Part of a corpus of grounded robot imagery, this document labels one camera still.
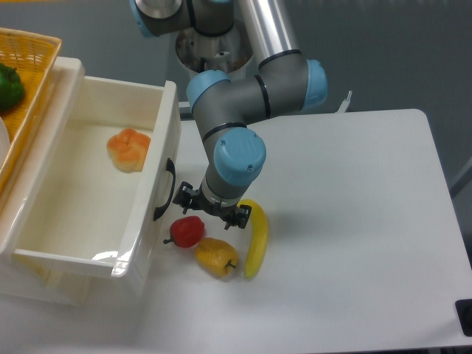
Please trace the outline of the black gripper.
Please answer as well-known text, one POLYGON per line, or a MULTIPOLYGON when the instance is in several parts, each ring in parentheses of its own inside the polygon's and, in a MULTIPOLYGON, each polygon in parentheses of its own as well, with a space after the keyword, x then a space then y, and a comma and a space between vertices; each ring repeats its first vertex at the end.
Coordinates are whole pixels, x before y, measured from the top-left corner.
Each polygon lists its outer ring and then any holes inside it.
POLYGON ((211 201, 207 199, 202 189, 194 190, 186 181, 183 181, 177 189, 173 203, 182 208, 183 214, 191 209, 220 218, 225 222, 225 230, 233 226, 245 229, 252 210, 248 204, 223 206, 220 201, 211 201))

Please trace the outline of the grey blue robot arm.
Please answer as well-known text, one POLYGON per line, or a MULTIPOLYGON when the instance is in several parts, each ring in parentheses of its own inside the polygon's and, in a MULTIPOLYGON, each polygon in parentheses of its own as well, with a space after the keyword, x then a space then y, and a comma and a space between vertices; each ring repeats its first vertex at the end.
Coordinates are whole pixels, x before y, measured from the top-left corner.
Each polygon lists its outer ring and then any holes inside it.
POLYGON ((198 189, 173 186, 169 202, 244 228, 251 207, 241 198, 266 159, 265 144, 250 125, 323 103, 328 89, 322 65, 302 56, 283 1, 132 1, 130 6, 144 36, 191 30, 198 60, 187 99, 209 165, 198 189), (213 55, 240 50, 236 6, 258 65, 258 73, 243 80, 209 67, 213 55))

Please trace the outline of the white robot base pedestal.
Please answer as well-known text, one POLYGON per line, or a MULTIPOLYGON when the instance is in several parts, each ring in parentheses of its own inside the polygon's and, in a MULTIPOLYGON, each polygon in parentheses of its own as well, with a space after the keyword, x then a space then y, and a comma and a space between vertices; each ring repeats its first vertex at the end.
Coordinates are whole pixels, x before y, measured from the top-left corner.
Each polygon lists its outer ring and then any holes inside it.
POLYGON ((236 20, 226 34, 206 37, 195 29, 184 29, 176 39, 176 55, 181 65, 194 77, 208 70, 220 70, 231 79, 240 80, 253 58, 246 27, 236 20))

